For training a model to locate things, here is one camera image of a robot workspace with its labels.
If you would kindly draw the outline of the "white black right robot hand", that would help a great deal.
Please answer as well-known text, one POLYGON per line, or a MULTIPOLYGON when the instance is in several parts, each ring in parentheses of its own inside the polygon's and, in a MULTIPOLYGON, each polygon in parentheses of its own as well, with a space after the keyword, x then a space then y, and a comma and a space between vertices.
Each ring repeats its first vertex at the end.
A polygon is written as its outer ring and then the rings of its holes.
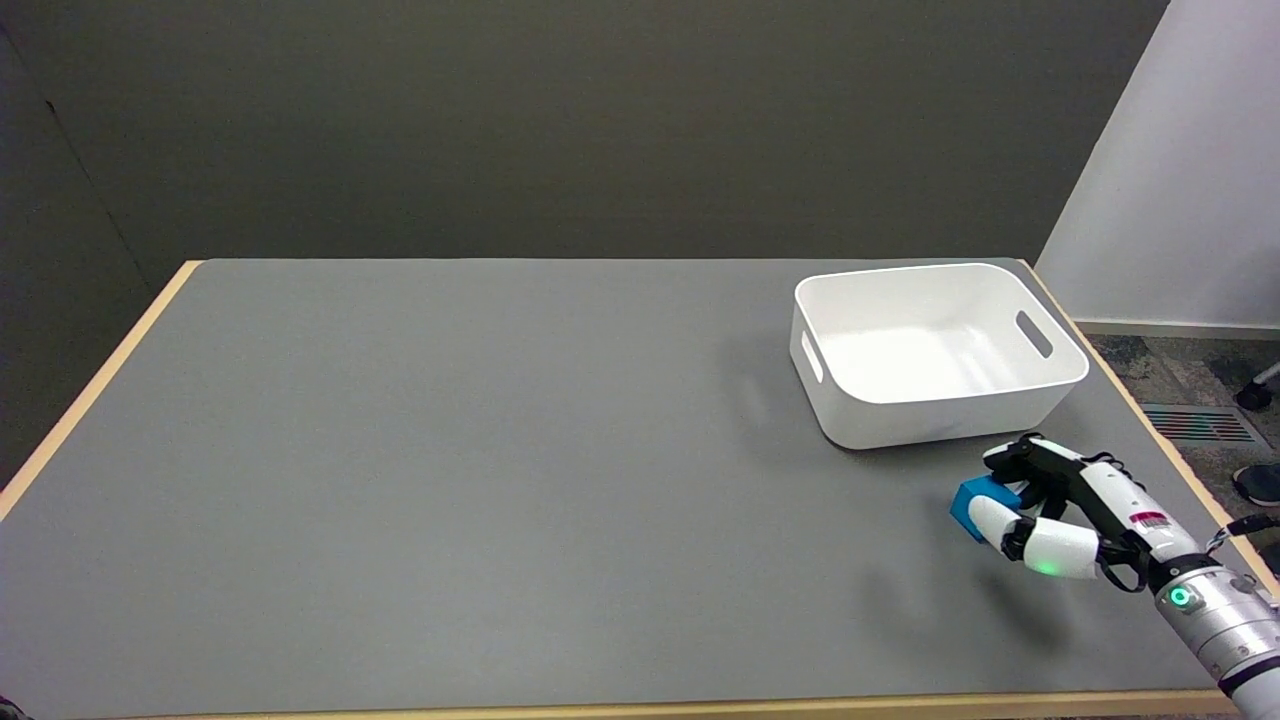
POLYGON ((1032 432, 986 451, 983 464, 983 477, 957 488, 950 515, 1032 571, 1157 594, 1216 564, 1108 452, 1085 456, 1032 432))

